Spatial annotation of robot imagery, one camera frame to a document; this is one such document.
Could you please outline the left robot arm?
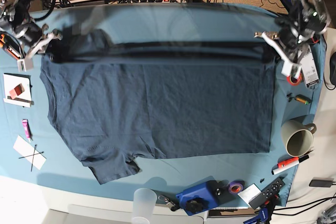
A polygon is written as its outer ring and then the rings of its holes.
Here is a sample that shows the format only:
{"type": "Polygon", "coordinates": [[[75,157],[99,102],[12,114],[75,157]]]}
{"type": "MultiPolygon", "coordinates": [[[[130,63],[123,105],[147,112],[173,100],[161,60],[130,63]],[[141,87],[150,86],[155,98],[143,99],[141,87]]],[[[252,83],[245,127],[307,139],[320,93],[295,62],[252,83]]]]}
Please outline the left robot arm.
{"type": "Polygon", "coordinates": [[[256,32],[278,53],[284,65],[298,67],[299,51],[308,49],[326,32],[331,19],[324,0],[280,0],[288,14],[275,18],[280,31],[256,32]]]}

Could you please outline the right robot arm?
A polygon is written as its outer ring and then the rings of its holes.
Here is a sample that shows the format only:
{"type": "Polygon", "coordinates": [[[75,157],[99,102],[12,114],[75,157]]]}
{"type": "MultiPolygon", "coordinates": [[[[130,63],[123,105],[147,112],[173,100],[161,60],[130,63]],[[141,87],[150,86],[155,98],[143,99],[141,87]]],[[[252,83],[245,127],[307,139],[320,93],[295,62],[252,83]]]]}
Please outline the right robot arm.
{"type": "Polygon", "coordinates": [[[61,31],[49,29],[47,24],[36,23],[45,20],[55,8],[56,0],[51,0],[48,12],[33,18],[29,14],[34,0],[1,0],[1,48],[18,62],[31,59],[36,54],[43,54],[53,40],[62,40],[61,31]]]}

